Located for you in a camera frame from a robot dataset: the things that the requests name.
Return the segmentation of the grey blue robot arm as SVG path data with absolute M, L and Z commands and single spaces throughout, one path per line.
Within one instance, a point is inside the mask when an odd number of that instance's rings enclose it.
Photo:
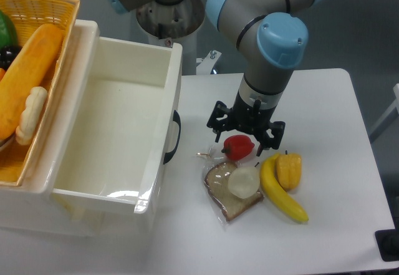
M 136 19 L 156 45 L 170 47 L 193 35 L 204 20 L 247 59 L 232 107 L 217 102 L 207 126 L 220 136 L 237 130 L 252 135 L 259 150 L 278 149 L 285 124 L 272 121 L 289 79 L 300 64 L 309 34 L 294 13 L 322 0 L 109 0 Z

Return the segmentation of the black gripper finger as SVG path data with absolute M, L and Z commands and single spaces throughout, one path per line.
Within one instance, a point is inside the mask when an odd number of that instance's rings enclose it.
M 219 142 L 221 134 L 234 130 L 234 111 L 228 108 L 225 103 L 218 100 L 208 119 L 207 127 L 212 129 L 216 135 L 215 142 Z
M 286 123 L 283 121 L 269 122 L 268 126 L 256 132 L 256 140 L 259 142 L 256 156 L 260 157 L 264 150 L 278 150 L 284 135 Z

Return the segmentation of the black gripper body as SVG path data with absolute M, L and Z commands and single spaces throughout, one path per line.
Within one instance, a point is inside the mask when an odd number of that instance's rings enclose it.
M 253 105 L 248 105 L 237 93 L 229 115 L 229 123 L 233 129 L 256 138 L 263 138 L 268 130 L 274 135 L 277 130 L 277 122 L 271 121 L 274 110 L 275 108 L 261 110 L 259 100 L 256 100 Z

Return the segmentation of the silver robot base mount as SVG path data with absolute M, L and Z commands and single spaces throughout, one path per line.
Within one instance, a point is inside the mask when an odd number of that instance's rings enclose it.
M 182 0 L 171 6 L 155 1 L 136 10 L 137 23 L 154 46 L 182 46 L 182 74 L 196 74 L 197 37 L 204 23 L 201 0 Z

